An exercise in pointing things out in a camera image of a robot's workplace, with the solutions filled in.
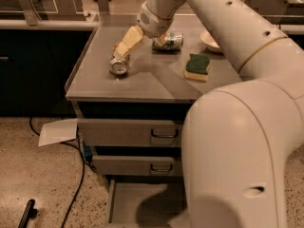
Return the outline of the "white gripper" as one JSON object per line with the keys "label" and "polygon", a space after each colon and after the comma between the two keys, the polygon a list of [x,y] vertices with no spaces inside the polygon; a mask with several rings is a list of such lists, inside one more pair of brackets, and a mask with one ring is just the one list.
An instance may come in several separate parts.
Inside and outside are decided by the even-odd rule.
{"label": "white gripper", "polygon": [[137,15],[138,26],[131,27],[122,41],[115,47],[113,56],[122,59],[129,55],[142,41],[144,35],[148,38],[156,38],[158,45],[165,42],[166,32],[171,26],[173,19],[163,19],[155,15],[144,2]]}

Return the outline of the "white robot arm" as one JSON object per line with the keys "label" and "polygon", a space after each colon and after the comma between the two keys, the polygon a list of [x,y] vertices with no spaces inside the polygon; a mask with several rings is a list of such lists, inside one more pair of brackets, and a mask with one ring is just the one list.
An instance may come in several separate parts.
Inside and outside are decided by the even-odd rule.
{"label": "white robot arm", "polygon": [[304,143],[304,51],[239,0],[146,0],[115,54],[165,33],[187,3],[241,82],[191,106],[181,161],[191,228],[288,228],[284,168]]}

